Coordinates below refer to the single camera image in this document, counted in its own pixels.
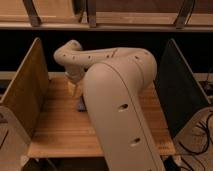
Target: small object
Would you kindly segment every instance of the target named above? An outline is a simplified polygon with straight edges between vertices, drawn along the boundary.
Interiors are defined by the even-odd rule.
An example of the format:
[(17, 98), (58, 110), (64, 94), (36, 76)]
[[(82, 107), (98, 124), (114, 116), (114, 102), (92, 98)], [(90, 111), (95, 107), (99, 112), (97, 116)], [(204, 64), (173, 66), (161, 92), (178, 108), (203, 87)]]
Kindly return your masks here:
[(79, 112), (86, 112), (87, 111), (87, 108), (86, 108), (86, 105), (85, 105), (85, 102), (84, 102), (84, 97), (83, 95), (81, 95), (80, 99), (79, 99), (79, 102), (77, 104), (77, 110)]

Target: wooden table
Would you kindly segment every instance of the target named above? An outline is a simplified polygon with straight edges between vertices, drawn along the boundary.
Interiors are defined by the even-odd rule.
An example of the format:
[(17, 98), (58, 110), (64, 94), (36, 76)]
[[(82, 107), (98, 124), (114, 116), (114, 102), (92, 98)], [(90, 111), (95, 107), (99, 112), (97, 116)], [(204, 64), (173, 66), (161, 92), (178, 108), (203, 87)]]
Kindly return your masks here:
[[(51, 79), (29, 146), (31, 158), (103, 156), (88, 114), (76, 110), (81, 87), (77, 96), (72, 97), (67, 81), (65, 77)], [(148, 87), (139, 97), (159, 154), (174, 154), (175, 148), (154, 86)]]

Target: black cable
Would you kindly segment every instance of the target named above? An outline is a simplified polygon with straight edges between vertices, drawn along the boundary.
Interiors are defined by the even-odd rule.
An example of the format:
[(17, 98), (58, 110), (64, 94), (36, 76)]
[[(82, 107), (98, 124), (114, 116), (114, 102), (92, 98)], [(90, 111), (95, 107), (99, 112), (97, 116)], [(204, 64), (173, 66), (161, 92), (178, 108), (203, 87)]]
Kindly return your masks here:
[(210, 136), (210, 132), (209, 132), (209, 130), (207, 129), (207, 128), (200, 128), (200, 129), (202, 129), (205, 133), (206, 133), (206, 138), (207, 138), (207, 140), (206, 140), (206, 143), (205, 143), (205, 145), (203, 146), (203, 148), (202, 148), (202, 150), (201, 151), (192, 151), (192, 150), (190, 150), (189, 148), (187, 148), (185, 145), (183, 145), (183, 143), (181, 142), (181, 141), (179, 141), (179, 145), (186, 151), (186, 152), (188, 152), (188, 153), (190, 153), (190, 154), (194, 154), (194, 155), (200, 155), (200, 154), (203, 154), (203, 153), (205, 153), (207, 150), (208, 150), (208, 148), (209, 148), (209, 142), (210, 142), (210, 138), (209, 138), (209, 136)]
[[(206, 118), (206, 122), (201, 121), (201, 122), (198, 123), (198, 125), (196, 125), (196, 127), (203, 130), (205, 132), (205, 135), (206, 135), (206, 143), (204, 144), (204, 146), (203, 146), (203, 148), (200, 152), (192, 151), (192, 150), (186, 148), (181, 142), (179, 142), (179, 145), (186, 152), (188, 152), (187, 154), (179, 154), (179, 155), (190, 155), (190, 156), (192, 156), (202, 166), (204, 171), (206, 170), (206, 168), (205, 168), (204, 164), (196, 157), (196, 155), (200, 155), (200, 154), (205, 153), (209, 148), (210, 142), (213, 144), (213, 140), (211, 138), (211, 133), (210, 133), (210, 128), (209, 128), (209, 122), (210, 122), (210, 119), (212, 117), (213, 117), (213, 111), (210, 111), (210, 114)], [(184, 158), (181, 158), (181, 159), (191, 170), (193, 170), (191, 165), (189, 165), (189, 163), (186, 162), (186, 160), (184, 160)]]
[(194, 171), (192, 166), (184, 158), (181, 157), (181, 160), (185, 163), (185, 165), (189, 168), (190, 171)]
[(204, 164), (194, 155), (192, 155), (192, 157), (198, 162), (200, 163), (200, 165), (202, 166), (203, 170), (206, 171), (206, 167), (204, 166)]
[(185, 169), (185, 170), (187, 170), (187, 171), (191, 171), (191, 170), (188, 169), (187, 167), (180, 166), (179, 168), (180, 168), (180, 169)]

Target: black wall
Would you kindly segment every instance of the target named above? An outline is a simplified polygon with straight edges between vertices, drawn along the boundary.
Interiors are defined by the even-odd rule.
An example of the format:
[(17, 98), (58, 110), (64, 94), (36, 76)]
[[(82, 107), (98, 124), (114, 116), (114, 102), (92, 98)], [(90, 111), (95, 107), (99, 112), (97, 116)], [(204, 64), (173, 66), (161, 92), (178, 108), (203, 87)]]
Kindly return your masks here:
[(85, 50), (143, 47), (159, 62), (167, 40), (174, 38), (194, 72), (207, 72), (213, 66), (213, 33), (0, 30), (0, 37), (0, 71), (15, 71), (35, 37), (42, 40), (49, 71), (63, 71), (53, 53), (70, 39), (78, 40)]

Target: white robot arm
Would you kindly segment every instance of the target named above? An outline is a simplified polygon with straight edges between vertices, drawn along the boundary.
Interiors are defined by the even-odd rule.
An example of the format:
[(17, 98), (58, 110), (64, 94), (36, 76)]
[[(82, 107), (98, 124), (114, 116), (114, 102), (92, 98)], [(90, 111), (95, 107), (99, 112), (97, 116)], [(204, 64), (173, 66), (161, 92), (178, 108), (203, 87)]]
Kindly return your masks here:
[[(84, 77), (86, 107), (109, 169), (165, 170), (138, 98), (155, 78), (153, 55), (141, 48), (79, 50), (72, 40), (54, 57), (73, 83)], [(89, 68), (85, 76), (84, 68)]]

